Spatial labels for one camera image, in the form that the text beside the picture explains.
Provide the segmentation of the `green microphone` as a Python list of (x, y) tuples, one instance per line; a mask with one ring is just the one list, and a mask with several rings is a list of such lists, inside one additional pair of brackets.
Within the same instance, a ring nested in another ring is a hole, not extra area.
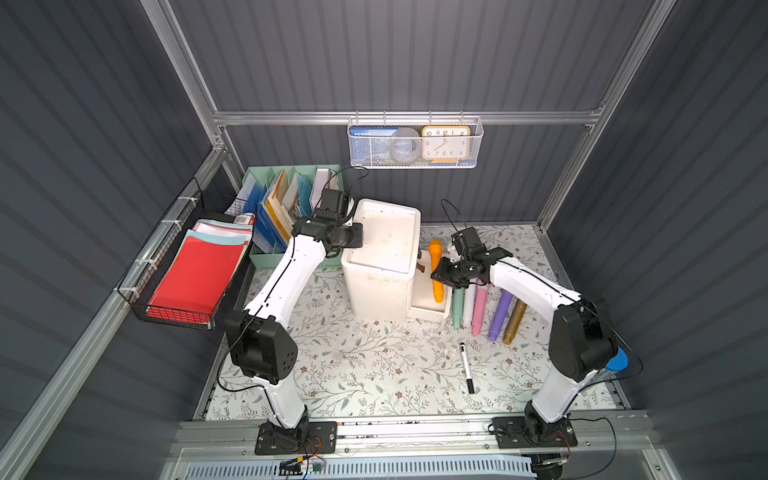
[(452, 321), (453, 328), (459, 330), (463, 325), (463, 309), (464, 309), (464, 297), (465, 290), (462, 288), (454, 288), (452, 293)]

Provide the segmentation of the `pink microphone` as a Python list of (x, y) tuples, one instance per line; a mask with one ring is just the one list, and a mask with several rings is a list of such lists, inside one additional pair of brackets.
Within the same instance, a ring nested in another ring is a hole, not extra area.
[(485, 310), (488, 298), (488, 284), (476, 285), (474, 307), (471, 321), (472, 335), (478, 336), (484, 323)]

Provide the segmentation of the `orange microphone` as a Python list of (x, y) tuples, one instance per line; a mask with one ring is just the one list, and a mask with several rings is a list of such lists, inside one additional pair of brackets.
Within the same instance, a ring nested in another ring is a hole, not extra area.
[(445, 298), (444, 293), (444, 285), (434, 278), (434, 275), (438, 271), (438, 267), (440, 266), (440, 263), (443, 258), (443, 244), (439, 240), (433, 240), (430, 242), (428, 247), (430, 260), (431, 260), (431, 268), (432, 268), (432, 288), (433, 288), (433, 297), (436, 303), (443, 303)]

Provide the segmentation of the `white bottom drawer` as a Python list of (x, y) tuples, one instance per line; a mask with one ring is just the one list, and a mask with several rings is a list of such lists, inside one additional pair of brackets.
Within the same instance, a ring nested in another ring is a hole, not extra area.
[(452, 289), (443, 287), (443, 301), (437, 302), (434, 296), (434, 281), (431, 279), (431, 256), (425, 249), (419, 251), (413, 278), (410, 306), (407, 318), (432, 323), (443, 323), (449, 316), (452, 302)]

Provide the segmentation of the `white plastic drawer unit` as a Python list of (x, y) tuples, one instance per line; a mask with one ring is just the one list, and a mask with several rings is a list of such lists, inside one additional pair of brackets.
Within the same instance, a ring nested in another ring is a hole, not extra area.
[(363, 227), (363, 245), (346, 249), (341, 259), (352, 312), (364, 321), (405, 321), (413, 296), (421, 212), (362, 199), (353, 221)]

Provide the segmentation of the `purple microphone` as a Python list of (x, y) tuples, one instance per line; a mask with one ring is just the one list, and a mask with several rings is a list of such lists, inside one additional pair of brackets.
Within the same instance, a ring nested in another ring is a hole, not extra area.
[(507, 313), (509, 312), (514, 299), (515, 297), (512, 293), (504, 289), (501, 290), (499, 302), (488, 332), (488, 340), (490, 342), (495, 343), (498, 340)]

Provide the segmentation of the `gold microphone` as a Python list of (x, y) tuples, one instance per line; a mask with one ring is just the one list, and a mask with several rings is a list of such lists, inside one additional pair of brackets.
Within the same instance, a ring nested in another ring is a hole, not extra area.
[(517, 331), (520, 327), (520, 324), (522, 322), (522, 319), (524, 317), (524, 314), (526, 312), (526, 309), (527, 309), (527, 304), (522, 300), (518, 299), (504, 332), (503, 343), (505, 345), (510, 345), (513, 342), (517, 334)]

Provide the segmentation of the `white microphone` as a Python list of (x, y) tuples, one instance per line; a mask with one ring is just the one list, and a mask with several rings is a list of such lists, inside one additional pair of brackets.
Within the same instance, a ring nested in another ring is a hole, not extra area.
[(465, 289), (465, 292), (464, 292), (463, 309), (462, 309), (462, 326), (465, 329), (470, 329), (472, 326), (476, 292), (477, 292), (477, 285), (474, 283), (471, 283)]

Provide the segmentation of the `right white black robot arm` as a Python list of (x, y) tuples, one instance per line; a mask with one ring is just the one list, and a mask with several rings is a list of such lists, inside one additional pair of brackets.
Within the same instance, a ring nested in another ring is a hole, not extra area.
[(452, 288), (466, 288), (475, 280), (492, 284), (550, 323), (551, 369), (526, 408), (543, 425), (560, 422), (581, 389), (618, 354), (616, 335), (595, 303), (539, 275), (500, 247), (456, 260), (442, 258), (431, 278)]

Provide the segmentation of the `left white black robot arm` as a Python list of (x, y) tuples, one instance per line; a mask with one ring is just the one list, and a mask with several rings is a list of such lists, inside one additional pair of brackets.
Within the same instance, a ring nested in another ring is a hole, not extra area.
[(324, 259), (362, 246), (360, 223), (315, 217), (298, 221), (285, 254), (263, 288), (226, 319), (231, 362), (265, 395), (270, 421), (277, 428), (297, 430), (306, 422), (307, 408), (292, 378), (298, 345), (288, 332), (299, 296)]

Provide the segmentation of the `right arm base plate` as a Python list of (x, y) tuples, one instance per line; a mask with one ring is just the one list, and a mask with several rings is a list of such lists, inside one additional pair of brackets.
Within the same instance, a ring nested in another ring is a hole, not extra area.
[(488, 432), (500, 449), (568, 448), (579, 444), (567, 418), (549, 424), (523, 416), (494, 417)]

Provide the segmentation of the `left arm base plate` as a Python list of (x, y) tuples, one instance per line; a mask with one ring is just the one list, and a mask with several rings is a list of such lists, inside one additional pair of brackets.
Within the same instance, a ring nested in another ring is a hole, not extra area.
[(257, 456), (299, 453), (330, 454), (336, 450), (338, 424), (332, 421), (302, 421), (294, 429), (265, 422), (259, 427), (254, 454)]

